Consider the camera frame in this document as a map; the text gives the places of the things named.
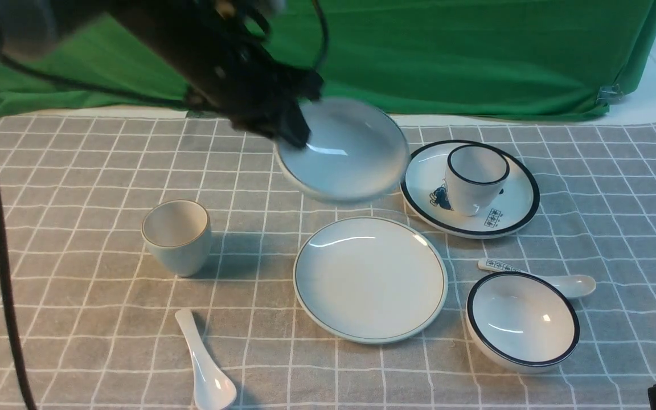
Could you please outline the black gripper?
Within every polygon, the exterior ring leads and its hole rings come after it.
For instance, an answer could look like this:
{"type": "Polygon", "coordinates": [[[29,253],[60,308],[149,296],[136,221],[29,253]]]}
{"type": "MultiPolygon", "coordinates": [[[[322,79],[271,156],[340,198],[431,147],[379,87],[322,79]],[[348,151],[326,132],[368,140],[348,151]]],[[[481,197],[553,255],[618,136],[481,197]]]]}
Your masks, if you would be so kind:
{"type": "Polygon", "coordinates": [[[285,1],[136,1],[134,34],[187,80],[185,106],[212,111],[232,125],[297,150],[311,130],[300,101],[321,98],[318,67],[271,56],[270,18],[285,1]]]}

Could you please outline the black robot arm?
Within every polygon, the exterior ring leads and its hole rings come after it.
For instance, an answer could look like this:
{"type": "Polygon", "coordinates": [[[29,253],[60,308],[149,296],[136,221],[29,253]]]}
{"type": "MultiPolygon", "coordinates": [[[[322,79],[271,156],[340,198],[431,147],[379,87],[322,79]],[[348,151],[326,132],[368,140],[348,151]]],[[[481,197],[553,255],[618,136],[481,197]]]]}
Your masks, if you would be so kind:
{"type": "Polygon", "coordinates": [[[300,101],[321,98],[330,32],[320,2],[313,8],[321,45],[310,67],[294,67],[265,49],[269,19],[284,1],[0,1],[0,62],[55,85],[172,109],[211,112],[232,126],[303,149],[310,128],[300,101]],[[117,90],[26,67],[76,32],[110,15],[176,70],[189,87],[180,101],[117,90]]]}

